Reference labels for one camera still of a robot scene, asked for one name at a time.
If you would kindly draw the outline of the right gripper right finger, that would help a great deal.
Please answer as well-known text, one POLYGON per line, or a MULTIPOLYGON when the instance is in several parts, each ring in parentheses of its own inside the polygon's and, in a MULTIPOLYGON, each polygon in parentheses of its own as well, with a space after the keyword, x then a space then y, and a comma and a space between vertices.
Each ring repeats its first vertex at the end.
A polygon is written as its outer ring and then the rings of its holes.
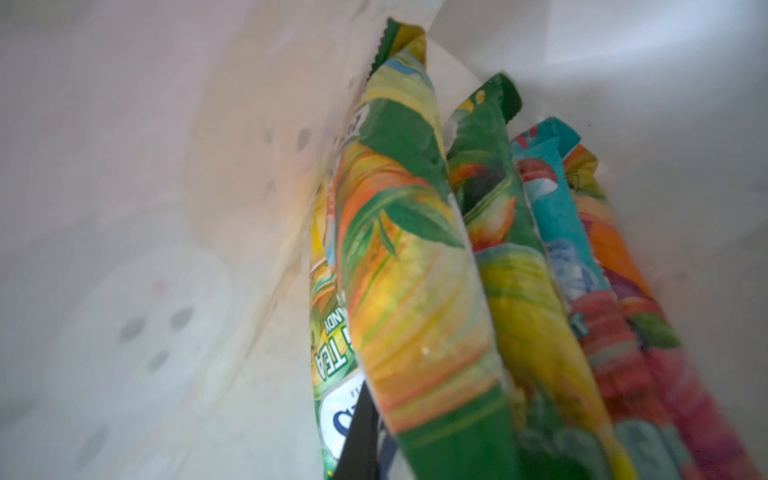
POLYGON ((388 480, 397 455, 397 445, 388 431, 380 431, 377 440, 377 479, 388 480))

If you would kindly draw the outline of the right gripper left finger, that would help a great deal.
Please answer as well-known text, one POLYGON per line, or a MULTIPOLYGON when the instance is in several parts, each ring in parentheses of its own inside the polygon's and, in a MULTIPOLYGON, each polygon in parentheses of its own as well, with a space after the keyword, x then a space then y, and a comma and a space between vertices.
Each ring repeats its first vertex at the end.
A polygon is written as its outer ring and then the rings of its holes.
POLYGON ((334 480, 378 478, 379 413, 366 383, 363 384, 334 480))

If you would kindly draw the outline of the green tea candy bag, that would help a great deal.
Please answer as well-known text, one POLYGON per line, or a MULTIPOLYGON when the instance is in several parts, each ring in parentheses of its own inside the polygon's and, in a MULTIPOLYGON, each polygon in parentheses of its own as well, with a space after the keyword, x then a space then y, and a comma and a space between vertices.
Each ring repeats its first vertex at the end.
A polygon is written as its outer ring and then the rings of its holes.
POLYGON ((340 145, 341 138, 336 137, 321 170, 310 217, 311 379, 325 479, 333 479, 366 383, 351 345, 346 314, 339 305, 334 264, 327 245, 328 190, 340 145))

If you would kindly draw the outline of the yellow mango candy bag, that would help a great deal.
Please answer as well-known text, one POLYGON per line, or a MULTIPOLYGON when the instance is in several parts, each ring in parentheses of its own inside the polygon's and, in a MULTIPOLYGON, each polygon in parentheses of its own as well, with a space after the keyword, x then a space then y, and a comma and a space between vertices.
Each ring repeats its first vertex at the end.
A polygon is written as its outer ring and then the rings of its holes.
POLYGON ((419 479, 518 479, 508 383, 451 191, 426 34, 389 20, 330 191, 337 291, 419 479))

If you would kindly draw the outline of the green yellow candy bag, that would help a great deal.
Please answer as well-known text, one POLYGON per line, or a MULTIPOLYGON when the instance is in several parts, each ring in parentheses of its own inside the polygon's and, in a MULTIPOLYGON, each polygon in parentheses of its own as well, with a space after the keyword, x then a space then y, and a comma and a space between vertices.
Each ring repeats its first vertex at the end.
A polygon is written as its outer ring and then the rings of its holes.
POLYGON ((512 163, 507 125, 521 107, 512 81, 496 74, 456 108, 444 132, 450 184, 511 383, 523 474, 633 479, 512 163))

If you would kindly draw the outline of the white cartoon paper bag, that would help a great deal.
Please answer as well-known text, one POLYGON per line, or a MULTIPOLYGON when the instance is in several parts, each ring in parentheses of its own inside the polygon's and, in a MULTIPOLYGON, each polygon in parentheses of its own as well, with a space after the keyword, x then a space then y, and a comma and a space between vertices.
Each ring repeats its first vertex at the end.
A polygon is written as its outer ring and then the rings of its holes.
POLYGON ((388 18, 556 116, 767 466, 763 1, 5 1, 1 475, 317 479, 306 219, 388 18))

